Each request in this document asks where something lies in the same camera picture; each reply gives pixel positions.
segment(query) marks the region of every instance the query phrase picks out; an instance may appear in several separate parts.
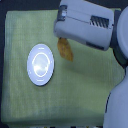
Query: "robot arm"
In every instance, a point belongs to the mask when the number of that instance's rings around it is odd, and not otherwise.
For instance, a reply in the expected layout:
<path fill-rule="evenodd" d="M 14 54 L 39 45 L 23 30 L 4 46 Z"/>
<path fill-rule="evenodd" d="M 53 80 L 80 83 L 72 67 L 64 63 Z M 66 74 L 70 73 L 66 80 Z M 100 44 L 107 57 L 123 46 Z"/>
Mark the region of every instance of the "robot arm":
<path fill-rule="evenodd" d="M 84 0 L 62 0 L 54 34 L 100 50 L 116 42 L 114 54 L 125 65 L 126 76 L 108 97 L 103 127 L 128 128 L 128 7 L 114 18 L 113 11 L 105 7 Z"/>
<path fill-rule="evenodd" d="M 100 50 L 110 46 L 114 24 L 112 10 L 84 0 L 62 0 L 55 21 L 57 37 L 75 40 Z"/>

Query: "dark background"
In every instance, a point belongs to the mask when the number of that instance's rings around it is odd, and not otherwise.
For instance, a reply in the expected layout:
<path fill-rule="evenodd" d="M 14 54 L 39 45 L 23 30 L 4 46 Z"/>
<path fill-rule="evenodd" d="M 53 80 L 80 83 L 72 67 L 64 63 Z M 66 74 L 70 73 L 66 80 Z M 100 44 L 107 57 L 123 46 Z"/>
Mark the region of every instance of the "dark background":
<path fill-rule="evenodd" d="M 88 0 L 108 8 L 121 8 L 128 6 L 128 0 Z M 5 44 L 5 18 L 7 11 L 11 10 L 54 10 L 58 9 L 60 0 L 1 0 L 0 1 L 0 103 L 2 96 L 3 59 Z M 0 122 L 0 128 L 8 128 Z"/>

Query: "cloth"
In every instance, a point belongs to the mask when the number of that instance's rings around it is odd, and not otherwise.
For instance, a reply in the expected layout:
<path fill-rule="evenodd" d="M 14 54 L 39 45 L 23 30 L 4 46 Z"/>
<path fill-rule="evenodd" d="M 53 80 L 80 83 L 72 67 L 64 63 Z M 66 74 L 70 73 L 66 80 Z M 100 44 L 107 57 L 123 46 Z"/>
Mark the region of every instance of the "cloth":
<path fill-rule="evenodd" d="M 2 122 L 10 126 L 102 125 L 107 97 L 124 77 L 112 49 L 106 52 L 69 40 L 74 61 L 61 58 L 53 34 L 57 11 L 9 11 L 5 26 Z M 30 50 L 43 43 L 55 68 L 44 87 L 27 74 Z"/>

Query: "round plate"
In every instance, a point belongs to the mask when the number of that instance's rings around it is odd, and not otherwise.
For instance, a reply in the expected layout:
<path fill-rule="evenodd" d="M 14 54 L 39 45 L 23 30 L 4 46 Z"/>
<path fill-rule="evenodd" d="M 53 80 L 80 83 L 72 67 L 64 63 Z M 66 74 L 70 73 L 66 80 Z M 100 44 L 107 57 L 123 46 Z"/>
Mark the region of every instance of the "round plate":
<path fill-rule="evenodd" d="M 45 44 L 38 44 L 32 48 L 27 60 L 27 71 L 31 81 L 38 85 L 45 85 L 54 70 L 54 58 L 50 48 Z"/>

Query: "white plate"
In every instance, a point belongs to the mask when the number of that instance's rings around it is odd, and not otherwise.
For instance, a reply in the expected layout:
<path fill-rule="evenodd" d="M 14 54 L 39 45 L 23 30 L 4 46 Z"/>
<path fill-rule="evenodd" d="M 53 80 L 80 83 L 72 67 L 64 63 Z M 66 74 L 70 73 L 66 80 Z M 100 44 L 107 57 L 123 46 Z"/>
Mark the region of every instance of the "white plate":
<path fill-rule="evenodd" d="M 27 71 L 31 81 L 38 85 L 45 85 L 54 70 L 54 58 L 50 48 L 45 44 L 38 44 L 32 48 L 27 60 Z"/>

